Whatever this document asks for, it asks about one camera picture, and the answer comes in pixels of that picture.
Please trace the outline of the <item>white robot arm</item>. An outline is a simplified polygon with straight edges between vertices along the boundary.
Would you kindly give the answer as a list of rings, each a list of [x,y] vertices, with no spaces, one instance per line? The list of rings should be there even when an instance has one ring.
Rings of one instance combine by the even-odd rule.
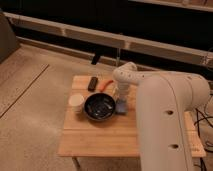
[[[194,171],[184,113],[204,105],[208,81],[199,74],[139,71],[128,62],[113,71],[122,89],[133,84],[142,171]]]

